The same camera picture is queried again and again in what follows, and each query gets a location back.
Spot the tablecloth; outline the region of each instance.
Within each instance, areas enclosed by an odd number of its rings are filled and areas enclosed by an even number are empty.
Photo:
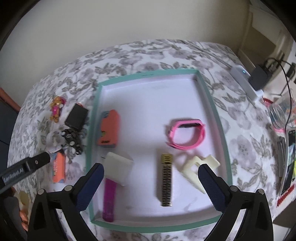
[[[230,75],[229,67],[194,46],[217,55],[231,65],[240,64],[229,47],[209,42],[190,43],[193,46],[174,39],[136,41],[92,52],[53,71],[32,87],[21,107],[10,142],[8,165],[44,151],[47,134],[53,129],[65,127],[63,122],[74,103],[84,102],[85,107],[91,110],[95,90],[100,82],[158,69],[198,69],[210,90],[223,125],[233,184],[242,191],[264,189],[274,217],[280,183],[275,151],[276,134],[271,128],[267,109],[262,102],[254,104],[248,100]],[[49,120],[49,104],[55,96],[66,99],[57,124]],[[87,131],[88,119],[81,133],[84,144]],[[65,185],[73,185],[84,175],[85,155],[76,156],[73,148],[66,149],[65,153]],[[16,190],[29,194],[31,208],[38,189],[59,191],[63,186],[52,183],[52,165],[48,164],[20,181]],[[58,211],[58,215],[69,240],[74,240],[62,212]],[[198,241],[203,240],[214,226],[211,224],[171,233],[124,233],[93,225],[87,210],[81,212],[81,215],[98,240]],[[240,213],[228,240],[234,238],[242,216]]]

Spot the clear plastic container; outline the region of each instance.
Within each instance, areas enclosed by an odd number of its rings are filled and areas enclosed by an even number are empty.
[[[289,123],[296,119],[296,102],[295,102],[295,92],[291,89],[292,95],[292,111],[289,118]],[[269,116],[271,123],[276,129],[282,129],[285,127],[288,116],[290,113],[290,95],[287,91],[283,96],[281,96],[276,102],[272,103],[269,107]]]

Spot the tray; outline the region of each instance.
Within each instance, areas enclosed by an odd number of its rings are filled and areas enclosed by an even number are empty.
[[[99,147],[96,141],[100,114],[111,109],[117,110],[121,118],[118,145]],[[206,124],[203,143],[186,152],[166,144],[170,122],[184,118],[198,118]],[[183,135],[176,133],[178,143],[189,141],[194,134],[192,128],[182,132]],[[220,118],[199,71],[157,70],[101,82],[94,99],[87,141],[86,171],[94,163],[103,162],[102,157],[109,151],[134,161],[127,185],[116,188],[115,221],[108,223],[102,219],[103,180],[89,206],[92,223],[123,232],[153,233],[197,228],[219,219],[221,213],[215,210],[209,197],[179,172],[193,156],[212,154],[221,163],[215,173],[232,185]],[[172,207],[160,205],[162,153],[174,155]]]

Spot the power strip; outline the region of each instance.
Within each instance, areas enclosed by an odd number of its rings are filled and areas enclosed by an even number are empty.
[[[253,102],[259,100],[263,96],[263,90],[254,90],[249,83],[250,74],[245,70],[241,65],[234,65],[230,70],[231,76],[235,79],[236,82],[242,87],[246,92],[249,99]]]

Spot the beige wall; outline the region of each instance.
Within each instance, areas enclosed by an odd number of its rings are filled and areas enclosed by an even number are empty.
[[[136,40],[210,41],[236,51],[247,14],[247,0],[41,0],[0,51],[0,86],[21,105],[57,67]]]

